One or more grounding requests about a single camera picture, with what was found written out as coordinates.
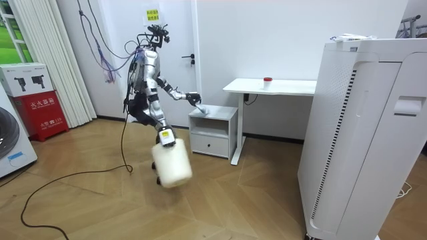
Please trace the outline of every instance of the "white box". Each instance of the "white box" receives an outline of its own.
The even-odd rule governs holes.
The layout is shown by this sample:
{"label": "white box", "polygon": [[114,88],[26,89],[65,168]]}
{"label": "white box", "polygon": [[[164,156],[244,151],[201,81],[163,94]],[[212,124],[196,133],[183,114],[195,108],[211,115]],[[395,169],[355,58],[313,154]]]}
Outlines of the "white box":
{"label": "white box", "polygon": [[42,63],[2,64],[0,80],[11,97],[53,91],[46,65]]}
{"label": "white box", "polygon": [[231,159],[237,147],[238,109],[203,106],[207,115],[197,108],[188,115],[191,151]]}

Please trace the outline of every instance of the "small white cabinet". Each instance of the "small white cabinet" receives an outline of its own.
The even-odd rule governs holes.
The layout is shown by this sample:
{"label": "small white cabinet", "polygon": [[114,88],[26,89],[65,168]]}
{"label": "small white cabinet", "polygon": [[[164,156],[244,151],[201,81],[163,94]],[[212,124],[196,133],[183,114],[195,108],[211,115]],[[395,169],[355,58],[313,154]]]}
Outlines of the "small white cabinet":
{"label": "small white cabinet", "polygon": [[231,159],[237,145],[238,109],[204,106],[207,115],[199,109],[188,115],[191,151]]}

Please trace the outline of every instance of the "window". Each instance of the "window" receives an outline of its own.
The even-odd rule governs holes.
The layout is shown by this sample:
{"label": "window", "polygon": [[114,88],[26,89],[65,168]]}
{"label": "window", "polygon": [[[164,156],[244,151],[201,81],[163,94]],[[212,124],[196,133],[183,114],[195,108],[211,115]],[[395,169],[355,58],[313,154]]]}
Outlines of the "window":
{"label": "window", "polygon": [[7,0],[0,0],[0,64],[31,63],[27,45]]}

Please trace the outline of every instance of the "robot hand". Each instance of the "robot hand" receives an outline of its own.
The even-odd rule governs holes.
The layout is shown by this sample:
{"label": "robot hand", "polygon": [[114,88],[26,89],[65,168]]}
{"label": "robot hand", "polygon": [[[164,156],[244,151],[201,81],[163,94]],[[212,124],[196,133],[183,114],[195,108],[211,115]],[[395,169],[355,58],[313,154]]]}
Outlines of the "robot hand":
{"label": "robot hand", "polygon": [[187,99],[189,104],[194,107],[196,107],[196,103],[201,103],[201,97],[199,93],[186,93],[185,99]]}

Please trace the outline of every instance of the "small red object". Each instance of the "small red object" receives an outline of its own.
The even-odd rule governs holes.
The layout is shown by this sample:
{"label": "small red object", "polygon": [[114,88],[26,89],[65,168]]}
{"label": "small red object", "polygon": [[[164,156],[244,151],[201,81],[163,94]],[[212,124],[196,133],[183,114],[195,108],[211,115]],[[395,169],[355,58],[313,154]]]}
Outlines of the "small red object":
{"label": "small red object", "polygon": [[12,97],[12,100],[31,139],[45,141],[69,130],[55,91]]}

